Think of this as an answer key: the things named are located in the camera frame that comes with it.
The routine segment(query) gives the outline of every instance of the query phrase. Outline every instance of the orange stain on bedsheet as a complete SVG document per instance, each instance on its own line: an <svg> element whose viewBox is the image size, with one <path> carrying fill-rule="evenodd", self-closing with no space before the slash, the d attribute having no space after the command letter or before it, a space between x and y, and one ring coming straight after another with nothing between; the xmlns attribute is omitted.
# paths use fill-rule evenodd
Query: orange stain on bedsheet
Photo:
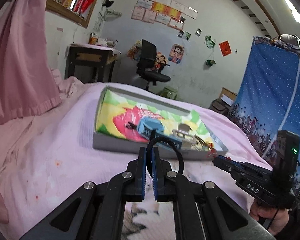
<svg viewBox="0 0 300 240"><path fill-rule="evenodd" d="M59 166L61 166L62 161L57 161L57 160L55 160L55 161L54 161L54 164L55 164L57 167L59 167Z"/></svg>

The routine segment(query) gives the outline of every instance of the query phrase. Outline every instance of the chair seat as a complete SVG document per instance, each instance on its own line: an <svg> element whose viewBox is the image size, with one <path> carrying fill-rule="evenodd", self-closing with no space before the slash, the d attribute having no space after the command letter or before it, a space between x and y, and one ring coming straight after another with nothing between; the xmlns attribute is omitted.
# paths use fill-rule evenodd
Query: chair seat
<svg viewBox="0 0 300 240"><path fill-rule="evenodd" d="M145 71L142 75L142 78L147 81L159 81L163 83L171 80L169 76L157 73L155 71Z"/></svg>

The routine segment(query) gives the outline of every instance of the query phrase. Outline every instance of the human hand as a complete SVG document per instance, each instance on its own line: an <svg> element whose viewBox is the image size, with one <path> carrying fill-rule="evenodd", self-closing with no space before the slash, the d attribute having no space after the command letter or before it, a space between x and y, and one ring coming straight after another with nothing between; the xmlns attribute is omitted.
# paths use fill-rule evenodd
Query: human hand
<svg viewBox="0 0 300 240"><path fill-rule="evenodd" d="M272 219L276 212L277 212L276 208L265 208L259 206L257 200L255 199L250 209L250 216L254 218L256 221L259 221L259 217ZM288 221L289 221L288 210L280 209L269 228L269 232L273 236L275 236L276 234L282 231L282 229L287 225Z"/></svg>

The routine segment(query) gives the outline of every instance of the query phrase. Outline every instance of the pink curtain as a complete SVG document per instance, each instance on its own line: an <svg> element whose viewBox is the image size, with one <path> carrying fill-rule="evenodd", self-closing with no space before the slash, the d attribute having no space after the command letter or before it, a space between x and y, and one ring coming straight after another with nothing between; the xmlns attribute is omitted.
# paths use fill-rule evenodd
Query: pink curtain
<svg viewBox="0 0 300 240"><path fill-rule="evenodd" d="M13 0L0 18L0 124L61 103L47 59L46 0Z"/></svg>

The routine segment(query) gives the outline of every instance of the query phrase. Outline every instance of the green stool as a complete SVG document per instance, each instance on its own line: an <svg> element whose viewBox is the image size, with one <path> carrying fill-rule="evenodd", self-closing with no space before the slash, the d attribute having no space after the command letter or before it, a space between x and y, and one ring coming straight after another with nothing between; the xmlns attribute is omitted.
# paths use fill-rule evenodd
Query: green stool
<svg viewBox="0 0 300 240"><path fill-rule="evenodd" d="M164 98L173 99L173 100L176 100L177 95L178 95L178 90L172 87L164 87L164 90L162 90L162 92L160 93L160 96Z"/></svg>

